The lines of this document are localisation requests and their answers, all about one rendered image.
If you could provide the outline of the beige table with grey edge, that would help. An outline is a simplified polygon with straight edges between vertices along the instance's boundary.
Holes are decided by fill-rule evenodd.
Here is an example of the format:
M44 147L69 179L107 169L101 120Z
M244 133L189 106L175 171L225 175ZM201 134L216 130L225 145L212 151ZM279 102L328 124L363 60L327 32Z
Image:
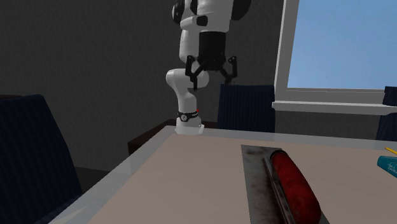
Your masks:
M50 224L251 224L242 145L283 149L330 224L397 224L397 142L166 126Z

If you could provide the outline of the white framed window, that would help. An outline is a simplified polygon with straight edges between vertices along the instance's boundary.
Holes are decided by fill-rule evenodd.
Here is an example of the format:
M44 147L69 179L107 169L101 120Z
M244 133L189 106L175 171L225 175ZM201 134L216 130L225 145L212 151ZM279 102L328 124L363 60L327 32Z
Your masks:
M388 115L397 87L397 0L284 0L278 111Z

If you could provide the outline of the dark blue chair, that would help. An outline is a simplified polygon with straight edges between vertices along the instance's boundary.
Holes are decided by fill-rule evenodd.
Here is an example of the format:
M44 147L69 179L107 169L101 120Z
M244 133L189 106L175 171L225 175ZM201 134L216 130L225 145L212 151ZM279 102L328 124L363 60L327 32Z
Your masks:
M274 133L274 101L272 85L221 85L218 128Z
M386 106L397 106L397 87L385 87L382 103ZM376 140L397 142L397 113L380 117Z
M0 100L0 224L49 224L82 194L42 95Z

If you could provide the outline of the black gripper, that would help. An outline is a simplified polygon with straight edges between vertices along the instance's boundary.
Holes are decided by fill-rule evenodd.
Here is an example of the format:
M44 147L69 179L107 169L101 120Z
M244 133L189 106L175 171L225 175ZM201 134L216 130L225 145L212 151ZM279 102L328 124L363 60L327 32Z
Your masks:
M207 71L220 71L224 77L224 85L229 85L237 77L237 58L232 56L228 63L232 65L232 73L228 74L223 64L225 58L226 33L208 31L199 34L198 61L191 55L186 58L185 75L190 84L188 88L196 91L207 86Z

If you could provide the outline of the teal marker pen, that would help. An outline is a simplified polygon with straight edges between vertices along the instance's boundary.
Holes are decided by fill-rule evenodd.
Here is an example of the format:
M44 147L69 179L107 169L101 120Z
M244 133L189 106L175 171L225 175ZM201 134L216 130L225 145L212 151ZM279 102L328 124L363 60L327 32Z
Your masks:
M397 178L397 157L380 156L377 165Z

